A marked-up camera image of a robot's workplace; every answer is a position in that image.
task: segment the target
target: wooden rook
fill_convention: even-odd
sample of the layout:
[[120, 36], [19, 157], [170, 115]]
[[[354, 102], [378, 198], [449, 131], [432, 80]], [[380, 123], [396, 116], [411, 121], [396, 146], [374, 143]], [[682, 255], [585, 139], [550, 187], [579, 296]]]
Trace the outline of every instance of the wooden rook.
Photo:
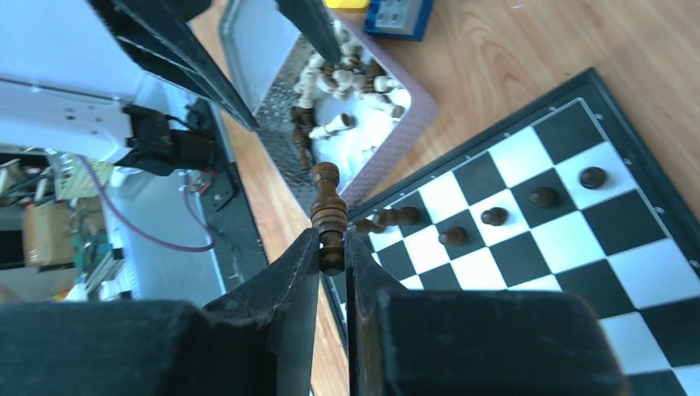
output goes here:
[[345, 271], [343, 235], [348, 229], [348, 207], [336, 192], [340, 171], [332, 163], [318, 163], [311, 179], [319, 192], [311, 205], [311, 224], [319, 230], [323, 244], [319, 268], [328, 276], [336, 276]]
[[413, 225], [420, 221], [420, 212], [416, 208], [406, 206], [401, 209], [382, 209], [372, 217], [372, 223], [381, 227], [392, 225]]

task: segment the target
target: cable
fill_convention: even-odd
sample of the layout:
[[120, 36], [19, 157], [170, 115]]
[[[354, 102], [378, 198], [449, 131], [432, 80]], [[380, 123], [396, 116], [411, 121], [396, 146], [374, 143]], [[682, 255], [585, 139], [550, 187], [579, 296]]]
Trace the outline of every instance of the cable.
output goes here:
[[[100, 184], [99, 179], [97, 179], [97, 174], [95, 173], [95, 170], [92, 169], [92, 166], [90, 166], [90, 163], [88, 160], [82, 156], [78, 155], [78, 161], [85, 167], [87, 170], [87, 174], [90, 176], [90, 179], [92, 179], [92, 184], [95, 185], [95, 188], [97, 189], [97, 194], [100, 196], [100, 200], [105, 203], [107, 208], [111, 210], [111, 212], [114, 214], [115, 217], [121, 221], [123, 225], [125, 225], [128, 229], [131, 231], [137, 233], [143, 238], [148, 239], [149, 241], [162, 246], [164, 248], [176, 250], [178, 252], [191, 252], [191, 253], [201, 253], [201, 252], [208, 252], [212, 248], [214, 248], [214, 235], [211, 233], [209, 228], [204, 224], [201, 220], [199, 220], [199, 217], [196, 215], [195, 210], [192, 208], [192, 204], [190, 203], [189, 199], [189, 192], [187, 191], [187, 188], [183, 189], [182, 194], [185, 199], [185, 206], [187, 207], [187, 211], [190, 212], [190, 215], [192, 218], [196, 221], [196, 223], [204, 229], [206, 232], [206, 236], [209, 238], [211, 241], [208, 245], [202, 246], [202, 247], [188, 247], [188, 246], [181, 246], [181, 245], [176, 245], [174, 243], [166, 242], [163, 241], [162, 239], [158, 239], [152, 235], [148, 235], [141, 229], [137, 228], [135, 225], [133, 225], [114, 205], [114, 203], [111, 201], [111, 199], [107, 196], [104, 187], [102, 184]], [[189, 185], [189, 177], [187, 174], [184, 176], [185, 178], [185, 186]]]

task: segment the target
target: cardboard box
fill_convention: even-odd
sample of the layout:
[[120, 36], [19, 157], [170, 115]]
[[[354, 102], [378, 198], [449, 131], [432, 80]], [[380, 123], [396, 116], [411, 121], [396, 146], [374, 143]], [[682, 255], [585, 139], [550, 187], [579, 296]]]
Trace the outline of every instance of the cardboard box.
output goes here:
[[29, 205], [22, 228], [25, 265], [52, 266], [73, 262], [70, 212], [65, 204]]

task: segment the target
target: black square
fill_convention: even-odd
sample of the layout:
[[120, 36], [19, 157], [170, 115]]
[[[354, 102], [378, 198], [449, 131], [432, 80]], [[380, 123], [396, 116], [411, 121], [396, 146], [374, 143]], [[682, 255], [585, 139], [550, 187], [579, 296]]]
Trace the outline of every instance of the black square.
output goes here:
[[336, 276], [331, 276], [330, 280], [333, 282], [333, 286], [335, 287], [335, 292], [338, 294], [340, 304], [345, 304], [345, 302], [348, 301], [348, 290], [345, 285], [345, 272], [341, 272]]
[[610, 318], [635, 310], [608, 260], [561, 272], [556, 274], [556, 280], [563, 291], [576, 293], [588, 301], [598, 318]]
[[[557, 202], [554, 206], [551, 208], [541, 208], [530, 202], [530, 193], [538, 187], [550, 187], [555, 191]], [[530, 225], [530, 228], [535, 228], [538, 225], [576, 210], [576, 205], [574, 205], [574, 202], [571, 200], [569, 192], [566, 191], [566, 187], [564, 187], [564, 183], [561, 182], [555, 169], [540, 173], [512, 187], [510, 190], [518, 206], [520, 206], [520, 210], [523, 212], [523, 216], [525, 216], [525, 220], [527, 220], [527, 224]]]
[[673, 371], [657, 371], [630, 375], [632, 396], [685, 396], [683, 387]]
[[379, 257], [381, 266], [397, 280], [402, 281], [415, 275], [415, 268], [411, 263], [404, 241], [381, 249], [376, 255]]
[[671, 366], [700, 364], [700, 297], [640, 312]]
[[497, 243], [490, 250], [508, 287], [551, 274], [530, 233]]
[[473, 158], [455, 170], [454, 174], [470, 205], [506, 188], [499, 169], [488, 152]]
[[419, 275], [424, 290], [461, 290], [451, 264], [433, 268]]
[[417, 191], [409, 196], [406, 196], [403, 200], [391, 206], [392, 209], [401, 209], [405, 207], [412, 207], [417, 209], [418, 212], [420, 212], [420, 220], [414, 225], [399, 226], [401, 234], [404, 235], [404, 238], [408, 237], [412, 233], [417, 233], [421, 229], [424, 229], [429, 225], [433, 224], [432, 220], [430, 219], [430, 215], [428, 214], [428, 211], [425, 209], [423, 198], [420, 197], [420, 194]]
[[466, 231], [466, 241], [462, 245], [446, 245], [445, 250], [447, 250], [447, 255], [450, 260], [465, 256], [471, 252], [475, 252], [486, 244], [484, 239], [479, 233], [479, 229], [476, 227], [474, 218], [471, 217], [469, 210], [464, 210], [461, 213], [455, 214], [449, 219], [445, 219], [438, 224], [435, 224], [437, 231], [439, 233], [446, 231], [451, 227], [462, 227]]
[[537, 124], [535, 131], [553, 163], [560, 163], [603, 142], [603, 136], [580, 103]]
[[637, 191], [591, 206], [583, 212], [608, 256], [666, 238]]

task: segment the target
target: chess piece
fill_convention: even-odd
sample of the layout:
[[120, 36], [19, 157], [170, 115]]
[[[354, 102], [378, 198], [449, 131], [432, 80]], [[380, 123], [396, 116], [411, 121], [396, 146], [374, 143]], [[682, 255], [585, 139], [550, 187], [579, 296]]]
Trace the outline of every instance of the chess piece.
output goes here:
[[338, 89], [338, 84], [325, 74], [320, 74], [316, 78], [316, 87], [325, 93], [333, 93]]
[[368, 219], [356, 221], [352, 225], [352, 229], [357, 233], [383, 233], [386, 231], [386, 227], [374, 224]]
[[328, 77], [328, 78], [333, 78], [333, 72], [335, 71], [335, 66], [332, 64], [326, 62], [326, 64], [322, 67], [321, 73]]
[[353, 71], [360, 65], [360, 55], [352, 54], [350, 56], [343, 56], [340, 62], [343, 65], [343, 70]]
[[481, 222], [488, 225], [503, 225], [506, 219], [508, 219], [508, 211], [504, 208], [491, 208], [481, 214]]
[[384, 76], [386, 75], [386, 72], [384, 71], [383, 68], [374, 60], [372, 59], [370, 63], [367, 65], [367, 71], [365, 72], [365, 76], [367, 78], [370, 78], [372, 81], [374, 81], [374, 78], [376, 76]]
[[340, 52], [345, 56], [352, 56], [357, 54], [360, 50], [360, 43], [355, 40], [350, 40], [342, 43], [340, 45]]
[[309, 57], [309, 62], [306, 65], [309, 68], [322, 68], [325, 63], [326, 59], [324, 59], [324, 57], [321, 56], [321, 54], [319, 54], [318, 52], [314, 52]]
[[551, 208], [556, 206], [559, 201], [556, 191], [550, 187], [538, 187], [530, 192], [528, 198], [533, 205], [540, 208]]
[[462, 227], [451, 227], [442, 231], [437, 240], [443, 245], [462, 245], [466, 242], [466, 231]]
[[350, 94], [350, 90], [356, 85], [364, 81], [364, 77], [360, 74], [357, 76], [348, 70], [336, 70], [333, 72], [333, 80], [338, 84], [338, 89], [333, 92], [333, 97], [339, 100], [345, 100]]
[[400, 118], [406, 110], [403, 106], [391, 103], [384, 95], [376, 92], [363, 93], [360, 95], [360, 99], [365, 101], [369, 107], [384, 111], [391, 118]]
[[348, 229], [348, 207], [336, 192], [340, 171], [332, 163], [318, 163], [311, 174], [319, 194], [311, 205], [311, 224], [319, 230], [323, 247], [319, 268], [328, 276], [345, 271], [343, 235]]
[[292, 132], [292, 138], [294, 139], [294, 145], [299, 151], [299, 163], [302, 172], [308, 172], [311, 170], [311, 160], [309, 158], [309, 146], [310, 139], [308, 136], [304, 135], [301, 124], [294, 125], [294, 131]]
[[309, 139], [326, 139], [335, 136], [341, 130], [355, 127], [355, 117], [348, 113], [336, 115], [328, 124], [317, 126], [309, 133]]
[[377, 92], [384, 93], [396, 88], [401, 88], [401, 84], [391, 77], [376, 76], [374, 78], [374, 89]]
[[344, 43], [346, 41], [350, 41], [351, 39], [350, 33], [345, 29], [343, 23], [337, 19], [333, 21], [333, 32], [335, 33], [335, 37], [338, 39], [338, 43]]
[[401, 209], [381, 209], [372, 217], [372, 223], [381, 227], [391, 225], [413, 225], [420, 220], [420, 212], [413, 207]]
[[580, 176], [579, 181], [581, 186], [588, 188], [589, 190], [595, 190], [602, 186], [608, 179], [608, 174], [599, 167], [587, 167], [585, 168]]

